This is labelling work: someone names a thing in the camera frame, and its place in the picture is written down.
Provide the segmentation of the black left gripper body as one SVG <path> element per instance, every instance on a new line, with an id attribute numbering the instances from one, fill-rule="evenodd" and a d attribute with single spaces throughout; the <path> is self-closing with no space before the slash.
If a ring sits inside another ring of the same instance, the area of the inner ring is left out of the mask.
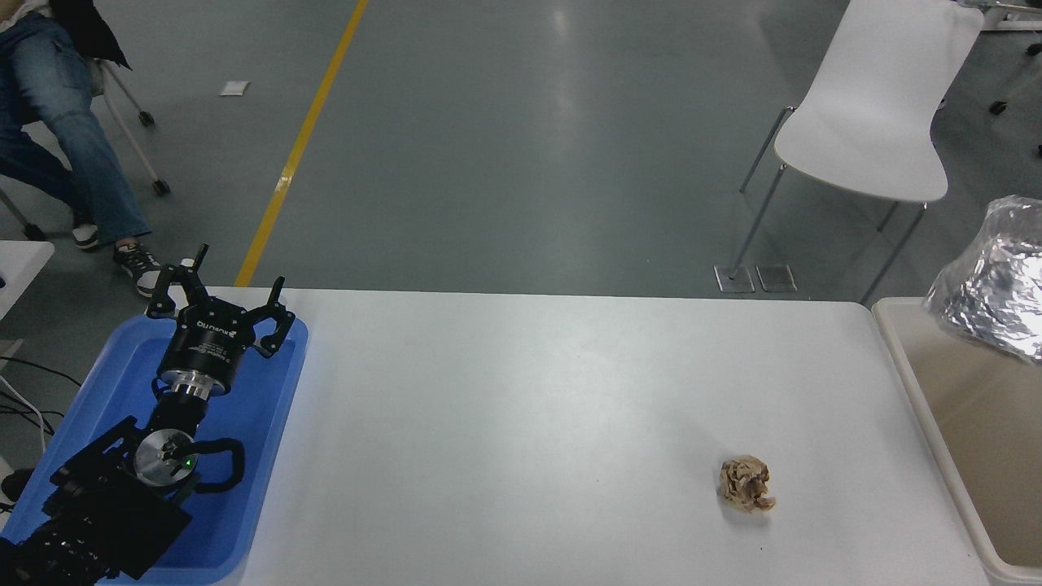
<path id="1" fill-rule="evenodd" d="M 256 341 L 254 326 L 245 308 L 220 298 L 187 306 L 157 375 L 171 381 L 175 372 L 194 371 L 213 381 L 234 381 L 246 349 Z"/>

